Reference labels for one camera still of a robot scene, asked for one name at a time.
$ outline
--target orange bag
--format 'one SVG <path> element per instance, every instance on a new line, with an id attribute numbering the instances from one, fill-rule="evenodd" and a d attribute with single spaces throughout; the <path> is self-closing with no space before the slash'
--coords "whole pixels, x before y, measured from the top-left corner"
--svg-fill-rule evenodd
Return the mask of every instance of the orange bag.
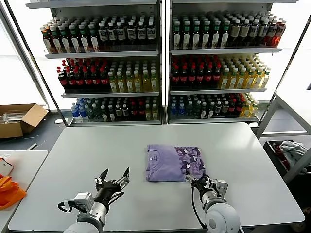
<path id="1" fill-rule="evenodd" d="M 0 175 L 0 210 L 10 207 L 24 196 L 26 192 L 12 181 L 12 177 Z"/>

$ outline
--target robotic hand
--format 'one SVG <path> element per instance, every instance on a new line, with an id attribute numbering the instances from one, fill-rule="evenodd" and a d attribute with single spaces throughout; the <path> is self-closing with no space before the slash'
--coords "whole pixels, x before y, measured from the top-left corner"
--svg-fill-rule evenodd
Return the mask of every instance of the robotic hand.
<path id="1" fill-rule="evenodd" d="M 239 215 L 232 206 L 226 204 L 224 199 L 228 183 L 223 180 L 211 179 L 206 174 L 197 179 L 188 172 L 186 180 L 192 186 L 192 205 L 201 226 L 207 228 L 208 233 L 237 233 L 240 229 Z M 197 188 L 200 192 L 206 225 L 201 222 L 194 207 L 194 188 Z"/>
<path id="2" fill-rule="evenodd" d="M 78 193 L 74 199 L 59 203 L 58 208 L 64 212 L 71 212 L 73 208 L 80 211 L 77 222 L 64 233 L 103 233 L 109 206 L 124 194 L 121 190 L 130 182 L 129 171 L 130 168 L 118 180 L 105 181 L 107 169 L 95 178 L 97 195 L 94 199 L 91 193 Z"/>

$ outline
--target table leg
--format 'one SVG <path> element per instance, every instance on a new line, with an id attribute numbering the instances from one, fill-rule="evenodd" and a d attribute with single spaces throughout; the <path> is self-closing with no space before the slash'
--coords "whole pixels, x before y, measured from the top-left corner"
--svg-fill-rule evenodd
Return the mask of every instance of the table leg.
<path id="1" fill-rule="evenodd" d="M 292 167 L 289 170 L 289 172 L 286 173 L 286 175 L 283 177 L 284 182 L 289 183 L 310 162 L 311 162 L 311 149 L 309 149 L 307 153 L 305 153 L 305 155 L 302 156 L 301 159 L 297 161 L 294 167 Z"/>
<path id="2" fill-rule="evenodd" d="M 256 131 L 256 137 L 258 139 L 260 139 L 262 137 L 263 132 L 265 131 L 265 129 L 267 128 L 271 118 L 273 117 L 273 114 L 276 112 L 277 106 L 278 106 L 277 100 L 275 99 L 271 103 L 266 116 L 264 117 L 263 121 L 261 122 L 259 128 Z"/>

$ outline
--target purple t-shirt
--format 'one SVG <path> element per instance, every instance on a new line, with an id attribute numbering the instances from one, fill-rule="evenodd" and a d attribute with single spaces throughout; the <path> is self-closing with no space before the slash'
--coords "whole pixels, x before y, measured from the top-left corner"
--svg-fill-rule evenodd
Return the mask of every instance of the purple t-shirt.
<path id="1" fill-rule="evenodd" d="M 206 172 L 198 147 L 148 145 L 148 181 L 184 182 L 186 170 L 196 178 Z"/>

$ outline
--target white shelf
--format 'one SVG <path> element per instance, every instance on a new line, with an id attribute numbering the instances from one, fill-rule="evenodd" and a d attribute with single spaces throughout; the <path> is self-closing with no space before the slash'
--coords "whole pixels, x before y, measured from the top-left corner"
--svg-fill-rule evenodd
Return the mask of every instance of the white shelf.
<path id="1" fill-rule="evenodd" d="M 246 118 L 208 118 L 208 119 L 171 119 L 170 124 L 199 124 L 199 123 L 231 123 L 231 122 L 259 122 L 257 117 Z"/>
<path id="2" fill-rule="evenodd" d="M 116 125 L 159 125 L 161 121 L 159 120 L 142 120 L 142 121 L 114 121 L 114 122 L 86 122 L 86 123 L 76 123 L 70 124 L 72 126 L 116 126 Z"/>
<path id="3" fill-rule="evenodd" d="M 266 89 L 224 89 L 224 90 L 192 90 L 192 91 L 170 91 L 172 96 L 176 95 L 204 95 L 204 94 L 226 94 L 226 93 L 246 93 L 264 92 Z"/>
<path id="4" fill-rule="evenodd" d="M 159 92 L 143 92 L 143 93 L 104 93 L 104 94 L 66 94 L 63 98 L 103 98 L 103 97 L 140 97 L 140 96 L 159 96 Z"/>
<path id="5" fill-rule="evenodd" d="M 299 0 L 173 0 L 173 3 L 296 3 L 298 1 Z"/>
<path id="6" fill-rule="evenodd" d="M 39 8 L 65 8 L 86 6 L 117 6 L 117 5 L 150 5 L 156 4 L 156 0 L 37 0 L 27 3 L 29 9 Z"/>
<path id="7" fill-rule="evenodd" d="M 172 55 L 264 53 L 264 52 L 280 52 L 280 51 L 282 51 L 281 48 L 235 48 L 235 49 L 207 49 L 207 50 L 172 50 Z"/>
<path id="8" fill-rule="evenodd" d="M 148 51 L 122 51 L 122 52 L 81 52 L 81 53 L 57 53 L 46 54 L 48 59 L 55 58 L 88 58 L 88 57 L 145 57 L 158 56 L 158 50 Z"/>

